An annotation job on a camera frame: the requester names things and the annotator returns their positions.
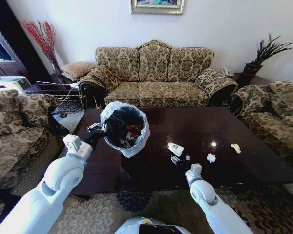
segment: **white wall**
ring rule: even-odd
[[[130,0],[7,0],[19,22],[46,20],[57,30],[60,65],[95,62],[98,46],[135,47],[158,39],[174,47],[202,46],[215,51],[212,66],[241,71],[256,57],[256,43],[283,35],[293,40],[293,0],[187,0],[185,13],[130,13]],[[35,48],[49,72],[50,64]],[[293,50],[264,62],[259,75],[293,79]]]

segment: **picture frame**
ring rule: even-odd
[[[181,15],[186,0],[131,0],[132,14]]]

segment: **carpet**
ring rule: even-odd
[[[216,189],[255,234],[293,234],[293,198],[282,186]],[[175,224],[193,234],[213,233],[189,190],[69,197],[50,234],[112,234],[127,219],[144,216]]]
[[[65,101],[61,106],[55,109],[53,112],[54,119],[73,133],[79,120],[84,115],[82,104],[79,101]]]

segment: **patterned sofa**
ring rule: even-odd
[[[208,48],[171,48],[156,40],[138,48],[99,47],[100,67],[79,79],[84,105],[220,106],[237,84],[210,68],[213,56]]]
[[[35,187],[68,130],[51,115],[57,98],[0,92],[0,207]]]
[[[230,109],[293,168],[293,81],[245,86]],[[285,187],[293,195],[293,185]]]

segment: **white robotic arm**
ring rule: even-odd
[[[201,178],[202,167],[192,164],[186,172],[193,200],[200,205],[216,234],[252,234],[238,214],[216,194],[211,184]]]
[[[83,178],[93,148],[78,136],[63,138],[66,157],[53,161],[36,188],[26,193],[0,225],[0,234],[46,234],[63,209],[71,190]]]

